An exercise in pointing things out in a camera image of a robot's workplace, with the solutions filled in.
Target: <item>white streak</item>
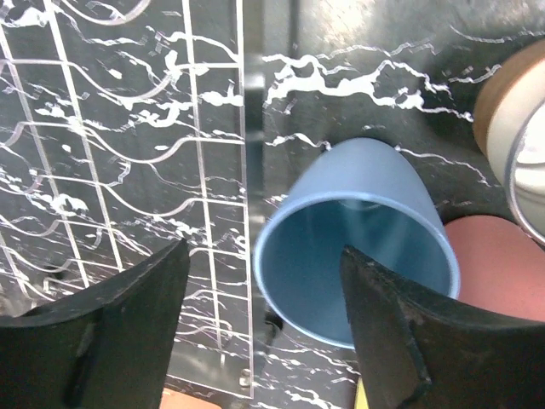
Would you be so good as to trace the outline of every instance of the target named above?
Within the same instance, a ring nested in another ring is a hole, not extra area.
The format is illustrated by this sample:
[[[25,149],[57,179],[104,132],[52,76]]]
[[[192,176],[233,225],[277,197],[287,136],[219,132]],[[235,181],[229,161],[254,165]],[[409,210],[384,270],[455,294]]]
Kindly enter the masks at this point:
[[[475,168],[473,165],[467,163],[467,162],[461,162],[458,160],[449,160],[445,158],[444,156],[438,155],[436,153],[415,153],[410,151],[409,149],[402,148],[400,145],[397,145],[395,147],[395,150],[398,152],[408,153],[411,156],[414,156],[415,158],[437,158],[440,159],[442,162],[446,164],[457,164],[460,166],[465,166],[466,168],[469,168],[473,172],[475,172],[477,175],[479,175],[478,183],[482,183],[486,185],[487,187],[493,187],[487,180],[483,172],[481,172],[479,169]]]
[[[77,213],[71,210],[65,210],[65,206],[69,204],[74,210],[89,210],[85,202],[83,202],[81,199],[73,198],[72,196],[69,196],[67,194],[61,193],[59,196],[54,198],[51,201],[51,207],[53,210],[55,210],[58,214],[64,215],[64,216],[76,216]]]
[[[330,143],[327,141],[320,141],[320,142],[312,142],[308,136],[305,134],[302,134],[301,132],[295,132],[292,135],[287,136],[277,136],[274,138],[274,141],[272,142],[265,142],[265,144],[269,147],[277,147],[278,145],[282,145],[283,143],[287,141],[294,141],[295,139],[298,139],[299,141],[305,142],[307,145],[310,145],[311,147],[321,147],[326,146],[329,147]]]

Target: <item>light blue plastic cup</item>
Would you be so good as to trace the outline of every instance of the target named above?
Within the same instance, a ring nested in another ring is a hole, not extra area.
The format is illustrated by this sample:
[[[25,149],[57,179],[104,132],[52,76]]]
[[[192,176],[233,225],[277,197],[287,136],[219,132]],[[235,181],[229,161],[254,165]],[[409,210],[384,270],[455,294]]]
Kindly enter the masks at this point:
[[[255,244],[255,279],[271,307],[308,336],[353,349],[339,274],[345,245],[458,297],[458,263],[433,202],[383,142],[351,139],[321,155]]]

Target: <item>orange object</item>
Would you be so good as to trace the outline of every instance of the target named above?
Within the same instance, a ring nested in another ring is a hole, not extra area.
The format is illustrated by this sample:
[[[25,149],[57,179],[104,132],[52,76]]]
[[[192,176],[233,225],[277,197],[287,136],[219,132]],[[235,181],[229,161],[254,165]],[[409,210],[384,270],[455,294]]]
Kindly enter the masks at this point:
[[[517,225],[468,216],[445,229],[460,265],[461,302],[545,321],[545,252]]]
[[[163,390],[163,399],[159,409],[221,409],[213,403],[205,402],[189,395],[175,392],[171,389]]]

